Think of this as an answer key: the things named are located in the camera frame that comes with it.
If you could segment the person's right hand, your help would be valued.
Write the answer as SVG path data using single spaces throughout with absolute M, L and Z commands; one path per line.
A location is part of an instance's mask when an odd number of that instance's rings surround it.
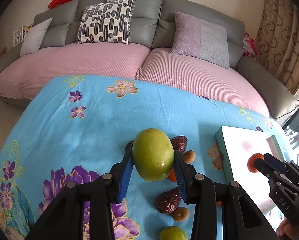
M 299 226 L 293 227 L 285 217 L 284 220 L 279 224 L 276 234 L 279 237 L 286 236 L 291 240 L 296 240 L 299 237 Z

